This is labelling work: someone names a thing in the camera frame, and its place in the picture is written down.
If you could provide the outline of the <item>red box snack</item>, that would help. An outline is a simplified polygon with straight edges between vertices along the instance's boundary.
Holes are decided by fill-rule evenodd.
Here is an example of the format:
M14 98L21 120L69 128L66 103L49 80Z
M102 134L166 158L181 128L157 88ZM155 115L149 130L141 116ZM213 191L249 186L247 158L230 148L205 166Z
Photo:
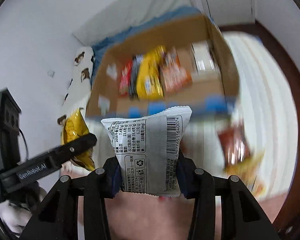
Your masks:
M122 70L120 85L119 85L119 96L128 95L132 66L133 66L133 60L130 60L126 63L126 65Z

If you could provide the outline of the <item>bear print pillow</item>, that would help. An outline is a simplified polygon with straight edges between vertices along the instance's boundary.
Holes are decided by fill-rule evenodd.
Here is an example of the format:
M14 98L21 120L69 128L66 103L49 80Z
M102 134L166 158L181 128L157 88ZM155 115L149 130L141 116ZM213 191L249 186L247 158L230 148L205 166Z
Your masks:
M63 126L65 120L78 109L86 109L91 94L91 77L94 66L94 51L91 47L81 47L74 58L72 78L68 87L57 124Z

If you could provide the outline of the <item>blue cardboard snack box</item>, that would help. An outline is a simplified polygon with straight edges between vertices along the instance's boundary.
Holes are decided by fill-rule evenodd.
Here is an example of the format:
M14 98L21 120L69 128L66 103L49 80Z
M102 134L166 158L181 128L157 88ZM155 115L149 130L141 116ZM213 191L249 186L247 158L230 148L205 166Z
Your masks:
M219 28L198 14L165 22L109 48L86 108L88 118L128 118L189 106L230 114L239 75Z

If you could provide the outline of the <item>dark red snack packet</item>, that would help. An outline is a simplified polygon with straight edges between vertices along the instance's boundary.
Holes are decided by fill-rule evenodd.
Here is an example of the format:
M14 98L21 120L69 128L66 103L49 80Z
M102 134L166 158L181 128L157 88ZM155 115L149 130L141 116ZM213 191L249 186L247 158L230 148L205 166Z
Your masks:
M243 124L228 127L217 134L226 168L235 166L251 156Z

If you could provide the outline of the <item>orange cartoon snack bag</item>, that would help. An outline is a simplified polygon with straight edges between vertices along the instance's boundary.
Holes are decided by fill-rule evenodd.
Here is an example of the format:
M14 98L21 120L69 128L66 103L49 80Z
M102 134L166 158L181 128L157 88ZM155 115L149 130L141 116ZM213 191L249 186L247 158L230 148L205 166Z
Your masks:
M160 69L164 91L167 94L175 93L192 83L191 74L181 66L175 47L165 54Z

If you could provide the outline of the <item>white grey snack packet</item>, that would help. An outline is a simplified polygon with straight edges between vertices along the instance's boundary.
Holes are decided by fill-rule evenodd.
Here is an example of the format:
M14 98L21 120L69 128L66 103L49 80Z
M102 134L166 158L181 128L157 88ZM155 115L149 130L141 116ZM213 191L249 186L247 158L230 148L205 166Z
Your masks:
M174 106L141 118L102 119L121 168L122 191L179 196L176 166L191 115L189 106Z

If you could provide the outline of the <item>grey headboard cushion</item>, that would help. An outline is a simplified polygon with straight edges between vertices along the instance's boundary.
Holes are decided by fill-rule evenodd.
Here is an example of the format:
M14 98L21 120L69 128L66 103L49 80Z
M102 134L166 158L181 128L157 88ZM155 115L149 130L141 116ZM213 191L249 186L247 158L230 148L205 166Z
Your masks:
M73 32L82 44L92 46L108 36L149 22L192 0L116 0Z

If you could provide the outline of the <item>big yellow black bag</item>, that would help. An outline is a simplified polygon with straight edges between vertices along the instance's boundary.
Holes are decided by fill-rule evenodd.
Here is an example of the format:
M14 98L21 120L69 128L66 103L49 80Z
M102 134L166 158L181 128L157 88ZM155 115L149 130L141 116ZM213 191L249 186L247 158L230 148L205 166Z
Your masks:
M136 81L136 92L140 100L159 100L164 97L159 65L165 53L165 46L157 46L143 55Z

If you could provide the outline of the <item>wall socket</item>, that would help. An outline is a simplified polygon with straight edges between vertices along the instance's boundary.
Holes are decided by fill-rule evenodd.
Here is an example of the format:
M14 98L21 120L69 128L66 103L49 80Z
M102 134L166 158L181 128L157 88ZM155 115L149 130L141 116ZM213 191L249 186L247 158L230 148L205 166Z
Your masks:
M47 75L48 75L49 77L53 78L54 75L55 75L55 71L50 69L50 70L48 70Z

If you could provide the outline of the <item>yellow biscuit bag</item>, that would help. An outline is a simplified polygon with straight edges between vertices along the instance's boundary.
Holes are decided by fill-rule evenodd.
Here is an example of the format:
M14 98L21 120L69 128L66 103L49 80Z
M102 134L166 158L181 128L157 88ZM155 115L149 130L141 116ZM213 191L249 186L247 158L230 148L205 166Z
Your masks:
M263 157L264 151L252 155L240 163L225 167L224 172L229 176L238 176L254 197L260 197L266 192L266 185L258 176Z

